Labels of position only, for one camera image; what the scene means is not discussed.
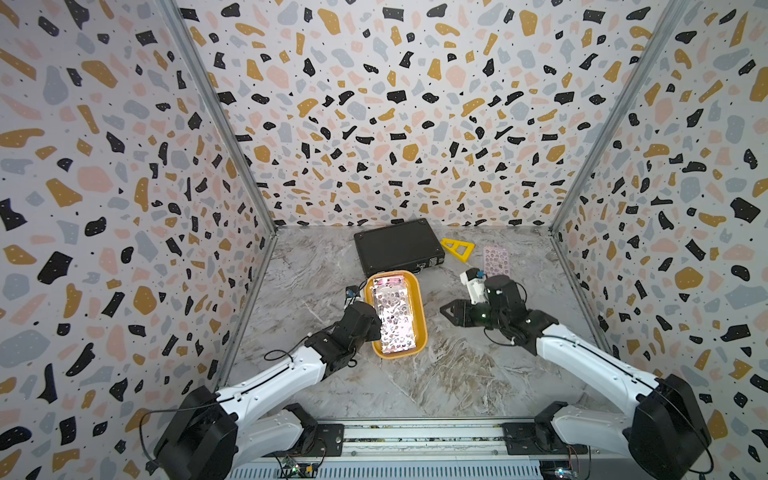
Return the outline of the holographic sticker sheet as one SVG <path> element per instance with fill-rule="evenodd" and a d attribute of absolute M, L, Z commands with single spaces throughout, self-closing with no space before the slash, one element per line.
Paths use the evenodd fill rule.
<path fill-rule="evenodd" d="M 373 306 L 381 319 L 380 350 L 392 357 L 414 350 L 417 346 L 413 326 L 410 291 L 403 274 L 389 274 L 373 280 Z"/>

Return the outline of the pink sticker sheet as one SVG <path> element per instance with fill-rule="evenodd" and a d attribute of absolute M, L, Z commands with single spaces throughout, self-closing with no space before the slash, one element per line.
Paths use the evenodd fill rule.
<path fill-rule="evenodd" d="M 508 250 L 501 246 L 485 246 L 483 249 L 483 268 L 487 277 L 509 276 L 511 263 Z"/>

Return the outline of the yellow storage tray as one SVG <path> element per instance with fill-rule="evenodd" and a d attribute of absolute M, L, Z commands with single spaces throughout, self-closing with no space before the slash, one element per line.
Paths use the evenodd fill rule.
<path fill-rule="evenodd" d="M 381 320 L 380 339 L 373 342 L 377 356 L 395 360 L 416 355 L 425 348 L 426 316 L 419 282 L 413 273 L 399 270 L 371 276 L 364 299 Z"/>

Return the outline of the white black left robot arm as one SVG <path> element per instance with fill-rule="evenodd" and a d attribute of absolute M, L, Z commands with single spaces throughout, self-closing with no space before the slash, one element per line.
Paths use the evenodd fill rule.
<path fill-rule="evenodd" d="M 289 398 L 349 367 L 364 344 L 379 340 L 380 329 L 375 309 L 354 301 L 339 321 L 301 340 L 271 368 L 216 392 L 191 391 L 146 454 L 148 468 L 171 479 L 224 479 L 257 458 L 312 452 L 321 445 L 319 424 Z"/>

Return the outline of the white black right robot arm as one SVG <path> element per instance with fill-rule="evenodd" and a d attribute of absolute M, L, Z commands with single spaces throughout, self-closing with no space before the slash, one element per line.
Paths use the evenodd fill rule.
<path fill-rule="evenodd" d="M 616 407 L 589 410 L 554 401 L 533 420 L 530 442 L 542 453 L 583 445 L 629 457 L 654 479 L 682 479 L 712 443 L 692 387 L 681 377 L 658 377 L 590 344 L 542 310 L 506 275 L 470 269 L 461 276 L 466 299 L 440 308 L 454 326 L 497 331 L 504 346 L 519 347 L 576 376 Z"/>

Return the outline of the yellow triangle ruler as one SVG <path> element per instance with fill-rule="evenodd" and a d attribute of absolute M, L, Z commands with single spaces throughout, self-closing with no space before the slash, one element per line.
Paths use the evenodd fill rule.
<path fill-rule="evenodd" d="M 470 256 L 476 247 L 476 245 L 472 242 L 449 238 L 441 239 L 440 245 L 446 252 L 450 253 L 453 257 L 462 263 L 467 263 L 469 261 Z"/>

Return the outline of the black briefcase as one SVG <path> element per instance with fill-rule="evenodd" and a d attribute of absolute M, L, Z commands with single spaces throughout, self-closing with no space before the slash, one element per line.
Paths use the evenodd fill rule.
<path fill-rule="evenodd" d="M 398 270 L 416 274 L 445 260 L 445 251 L 426 219 L 361 231 L 353 239 L 367 277 Z"/>

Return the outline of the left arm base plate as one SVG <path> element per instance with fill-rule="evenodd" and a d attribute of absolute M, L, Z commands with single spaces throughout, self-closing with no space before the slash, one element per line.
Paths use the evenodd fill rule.
<path fill-rule="evenodd" d="M 341 423 L 321 423 L 303 432 L 290 448 L 276 450 L 272 455 L 303 457 L 340 457 L 343 451 L 345 426 Z"/>

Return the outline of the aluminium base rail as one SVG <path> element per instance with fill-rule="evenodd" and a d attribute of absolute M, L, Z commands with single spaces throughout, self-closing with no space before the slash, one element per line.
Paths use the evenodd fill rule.
<path fill-rule="evenodd" d="M 645 479 L 631 459 L 507 454 L 501 425 L 528 418 L 333 420 L 345 426 L 340 457 L 265 456 L 224 479 Z"/>

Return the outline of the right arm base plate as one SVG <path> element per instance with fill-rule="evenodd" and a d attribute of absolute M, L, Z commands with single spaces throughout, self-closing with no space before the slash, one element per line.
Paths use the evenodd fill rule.
<path fill-rule="evenodd" d="M 501 425 L 502 440 L 507 454 L 514 455 L 565 455 L 587 453 L 587 447 L 564 443 L 549 423 L 506 422 Z"/>

